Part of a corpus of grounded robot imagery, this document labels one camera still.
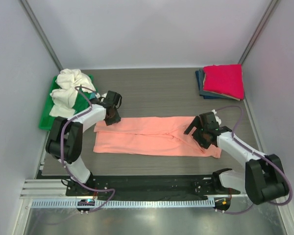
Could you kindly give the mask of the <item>salmon pink t-shirt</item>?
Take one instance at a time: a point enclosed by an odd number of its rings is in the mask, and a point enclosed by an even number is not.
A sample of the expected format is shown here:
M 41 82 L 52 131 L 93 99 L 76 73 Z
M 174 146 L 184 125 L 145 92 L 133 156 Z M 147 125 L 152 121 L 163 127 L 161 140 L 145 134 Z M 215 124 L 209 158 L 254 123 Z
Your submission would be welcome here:
M 94 127 L 95 153 L 138 154 L 150 156 L 221 157 L 221 149 L 201 147 L 184 131 L 194 117 L 125 117 L 107 126 Z

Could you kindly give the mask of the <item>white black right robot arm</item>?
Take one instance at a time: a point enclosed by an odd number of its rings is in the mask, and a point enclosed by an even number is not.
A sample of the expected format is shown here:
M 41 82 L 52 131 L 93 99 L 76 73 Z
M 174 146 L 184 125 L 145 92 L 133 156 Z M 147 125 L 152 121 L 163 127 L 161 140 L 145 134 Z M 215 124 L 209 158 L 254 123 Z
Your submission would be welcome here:
M 211 181 L 215 193 L 221 194 L 233 188 L 247 194 L 255 205 L 274 203 L 275 199 L 284 196 L 292 199 L 293 190 L 280 158 L 275 154 L 260 152 L 243 142 L 233 130 L 221 125 L 216 111 L 196 116 L 184 133 L 191 135 L 204 149 L 212 146 L 220 148 L 243 167 L 243 173 L 232 169 L 216 172 L 216 178 Z

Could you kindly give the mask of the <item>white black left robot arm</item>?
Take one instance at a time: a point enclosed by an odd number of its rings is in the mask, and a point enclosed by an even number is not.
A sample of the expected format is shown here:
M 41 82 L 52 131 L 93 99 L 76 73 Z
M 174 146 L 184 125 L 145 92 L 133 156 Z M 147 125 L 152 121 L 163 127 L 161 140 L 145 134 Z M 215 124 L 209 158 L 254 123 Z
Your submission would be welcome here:
M 82 160 L 83 133 L 100 121 L 109 126 L 121 121 L 118 108 L 122 96 L 108 91 L 103 96 L 86 99 L 89 107 L 72 117 L 56 117 L 46 144 L 46 152 L 56 158 L 82 195 L 94 190 L 93 175 Z

